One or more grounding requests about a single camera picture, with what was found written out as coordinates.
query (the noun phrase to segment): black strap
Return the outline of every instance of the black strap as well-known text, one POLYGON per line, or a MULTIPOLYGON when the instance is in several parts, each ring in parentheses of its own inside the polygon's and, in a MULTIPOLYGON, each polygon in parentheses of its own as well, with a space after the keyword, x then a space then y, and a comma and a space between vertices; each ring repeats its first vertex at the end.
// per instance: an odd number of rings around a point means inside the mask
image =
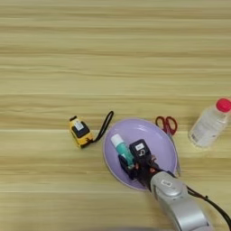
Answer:
POLYGON ((111 122, 111 120, 112 120, 112 118, 113 118, 113 115, 114 115, 114 111, 110 111, 110 112, 107 114, 107 116, 106 116, 106 118, 105 118, 105 121, 104 121, 104 123, 102 124, 102 126, 101 126, 101 128, 100 128, 100 131, 99 131, 99 133, 98 133, 98 135, 97 135, 97 138, 93 141, 93 143, 99 141, 99 140, 103 137, 103 135, 104 135, 105 132, 106 132, 106 129, 108 128, 108 126, 109 126, 109 124, 110 124, 110 122, 111 122))

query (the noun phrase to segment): black object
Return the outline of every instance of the black object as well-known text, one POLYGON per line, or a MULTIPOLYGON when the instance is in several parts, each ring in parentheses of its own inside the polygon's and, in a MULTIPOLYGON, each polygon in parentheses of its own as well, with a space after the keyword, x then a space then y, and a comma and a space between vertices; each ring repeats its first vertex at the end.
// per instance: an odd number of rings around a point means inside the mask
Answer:
POLYGON ((81 124, 83 125, 83 128, 81 130, 78 130, 75 126, 72 127, 72 131, 78 138, 81 138, 90 132, 89 128, 84 122, 81 121, 81 124))
POLYGON ((136 179, 137 171, 136 171, 135 167, 132 167, 132 168, 128 167, 127 160, 124 156, 118 155, 118 158, 119 158, 119 162, 120 162, 122 169, 126 172, 126 174, 129 176, 129 178, 131 180, 136 179))
POLYGON ((131 154, 134 156, 136 178, 149 190, 151 190, 152 176, 160 171, 159 165, 155 162, 155 157, 144 139, 138 140, 129 145, 131 154))
POLYGON ((105 134, 106 129, 108 128, 109 124, 111 123, 111 120, 112 120, 113 116, 114 116, 114 111, 110 111, 107 114, 107 116, 105 118, 105 121, 102 124, 102 126, 100 128, 100 131, 99 131, 99 133, 97 135, 97 138, 93 141, 93 143, 99 141, 102 138, 102 136, 105 134))

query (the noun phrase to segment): small bottle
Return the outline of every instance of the small bottle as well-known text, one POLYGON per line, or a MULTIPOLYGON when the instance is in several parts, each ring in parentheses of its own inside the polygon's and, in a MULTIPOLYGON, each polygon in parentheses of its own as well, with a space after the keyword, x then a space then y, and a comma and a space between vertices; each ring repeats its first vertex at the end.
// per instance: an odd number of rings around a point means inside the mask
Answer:
POLYGON ((189 131, 189 139, 199 147, 209 147, 228 125, 231 101, 220 98, 215 106, 205 109, 189 131))
POLYGON ((129 168, 134 167, 134 157, 131 154, 129 148, 126 146, 126 143, 119 134, 114 134, 111 137, 111 142, 116 148, 119 155, 122 155, 126 160, 129 168))

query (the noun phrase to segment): lavender plate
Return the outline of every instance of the lavender plate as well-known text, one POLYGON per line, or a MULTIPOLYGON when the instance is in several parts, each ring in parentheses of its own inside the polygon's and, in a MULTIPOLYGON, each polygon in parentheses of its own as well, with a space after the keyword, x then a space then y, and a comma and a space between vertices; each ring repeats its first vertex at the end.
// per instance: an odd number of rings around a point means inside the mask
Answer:
POLYGON ((106 165, 112 174, 125 185, 134 189, 144 189, 138 181, 130 180, 122 170, 116 148, 111 143, 111 137, 120 134, 127 145, 139 139, 144 139, 152 154, 156 156, 156 162, 166 171, 175 172, 177 166, 177 154, 169 136, 155 124, 143 119, 130 118, 116 123, 106 134, 104 141, 104 158, 106 165))

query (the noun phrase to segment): cable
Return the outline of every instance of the cable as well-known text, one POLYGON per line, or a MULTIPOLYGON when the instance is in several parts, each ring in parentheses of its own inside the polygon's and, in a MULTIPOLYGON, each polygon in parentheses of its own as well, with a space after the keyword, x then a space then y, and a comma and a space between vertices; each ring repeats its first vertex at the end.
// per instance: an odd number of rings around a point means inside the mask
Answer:
POLYGON ((225 212, 225 210, 223 210, 219 205, 217 205, 215 202, 213 202, 212 200, 210 200, 208 198, 208 196, 201 195, 200 193, 196 192, 195 190, 193 190, 189 186, 187 186, 187 188, 188 188, 188 192, 189 192, 189 194, 191 196, 193 196, 195 198, 204 199, 208 204, 210 204, 212 207, 214 207, 220 213, 220 215, 224 218, 224 220, 227 222, 229 230, 231 230, 231 218, 225 212))
POLYGON ((112 118, 113 118, 113 115, 114 115, 114 111, 110 111, 110 112, 107 114, 107 116, 106 116, 106 118, 105 118, 105 121, 104 121, 104 123, 102 124, 102 126, 101 126, 101 128, 100 128, 100 131, 99 131, 99 133, 98 133, 98 135, 97 135, 97 138, 93 141, 93 143, 99 141, 99 140, 102 138, 102 136, 105 134, 106 129, 108 128, 108 126, 109 126, 109 124, 110 124, 110 122, 111 122, 111 120, 112 120, 112 118))

